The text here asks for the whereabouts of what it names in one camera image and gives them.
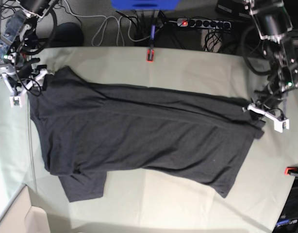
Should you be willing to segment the robot arm image left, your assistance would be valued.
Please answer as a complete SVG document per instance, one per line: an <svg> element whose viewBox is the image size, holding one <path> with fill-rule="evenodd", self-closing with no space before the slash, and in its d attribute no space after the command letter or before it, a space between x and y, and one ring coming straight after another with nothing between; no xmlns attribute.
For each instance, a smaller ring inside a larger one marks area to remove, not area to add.
<svg viewBox="0 0 298 233"><path fill-rule="evenodd" d="M41 85L36 78L31 78L34 70L28 73L26 69L40 60L33 58L25 61L24 55L35 56L47 48L57 31L57 16L54 6L56 0L19 0L20 10L16 11L6 24L4 34L0 37L0 78L5 79L13 93L20 86L25 91L38 97L41 95ZM37 22L51 15L53 28L48 39L37 49L29 47L31 34L34 33Z"/></svg>

